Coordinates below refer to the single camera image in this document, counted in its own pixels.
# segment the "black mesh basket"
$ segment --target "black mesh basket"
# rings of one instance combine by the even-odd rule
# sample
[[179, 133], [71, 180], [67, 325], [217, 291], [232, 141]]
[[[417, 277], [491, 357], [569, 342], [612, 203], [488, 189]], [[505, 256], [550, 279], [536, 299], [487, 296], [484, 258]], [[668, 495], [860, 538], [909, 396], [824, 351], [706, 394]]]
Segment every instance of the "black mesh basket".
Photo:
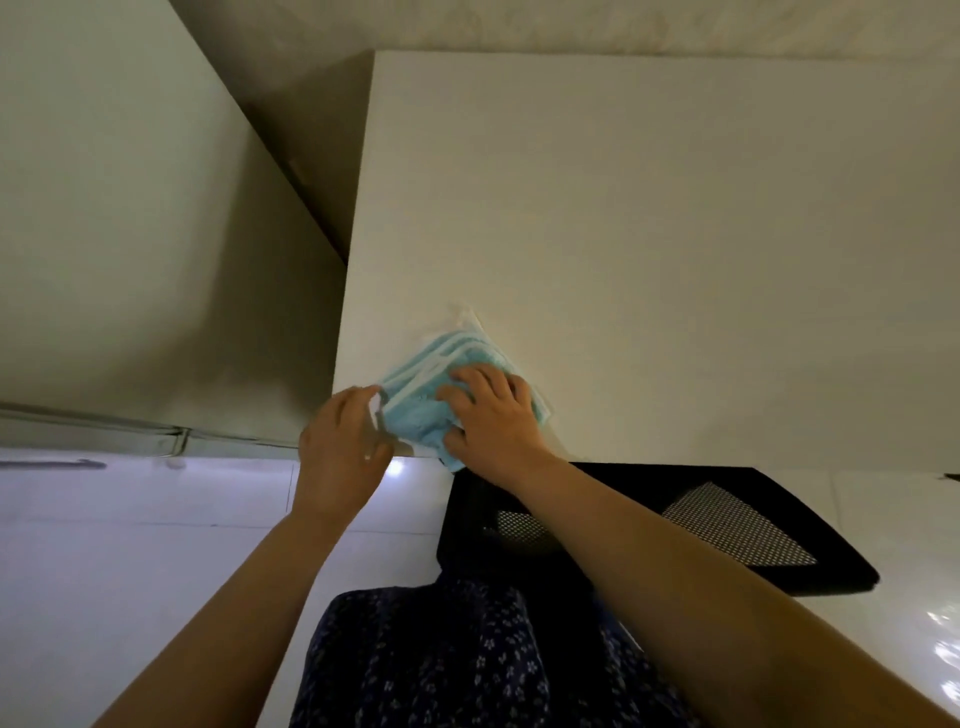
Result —
[[[879, 581], [840, 534], [753, 468], [574, 465], [790, 595], [868, 592]], [[437, 560], [444, 570], [467, 576], [590, 587], [560, 543], [516, 498], [466, 470], [453, 480]]]

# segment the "left hand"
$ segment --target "left hand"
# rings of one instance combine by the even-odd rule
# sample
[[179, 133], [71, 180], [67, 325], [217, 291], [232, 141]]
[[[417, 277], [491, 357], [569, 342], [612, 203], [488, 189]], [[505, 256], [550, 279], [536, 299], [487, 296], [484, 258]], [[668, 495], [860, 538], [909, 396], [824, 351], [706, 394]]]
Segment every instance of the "left hand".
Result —
[[300, 434], [300, 477], [291, 515], [347, 528], [380, 484], [394, 446], [380, 443], [367, 458], [368, 406], [380, 388], [350, 387], [320, 408]]

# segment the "light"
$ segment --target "light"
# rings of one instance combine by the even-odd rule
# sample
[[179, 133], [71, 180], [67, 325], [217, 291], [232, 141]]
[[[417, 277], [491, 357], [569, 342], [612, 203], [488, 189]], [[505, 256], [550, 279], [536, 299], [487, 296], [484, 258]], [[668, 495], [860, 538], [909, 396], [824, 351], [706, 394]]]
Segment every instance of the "light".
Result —
[[941, 684], [940, 688], [944, 691], [944, 695], [957, 705], [960, 705], [960, 683], [956, 680], [947, 680], [946, 683]]
[[938, 642], [934, 645], [933, 652], [951, 667], [960, 669], [960, 643]]

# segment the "white cabinet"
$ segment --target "white cabinet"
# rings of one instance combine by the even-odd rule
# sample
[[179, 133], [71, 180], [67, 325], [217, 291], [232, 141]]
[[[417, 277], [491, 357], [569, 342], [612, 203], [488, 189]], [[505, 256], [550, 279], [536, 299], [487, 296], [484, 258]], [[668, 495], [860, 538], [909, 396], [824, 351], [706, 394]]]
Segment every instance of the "white cabinet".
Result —
[[4, 3], [0, 402], [294, 442], [345, 266], [164, 0]]

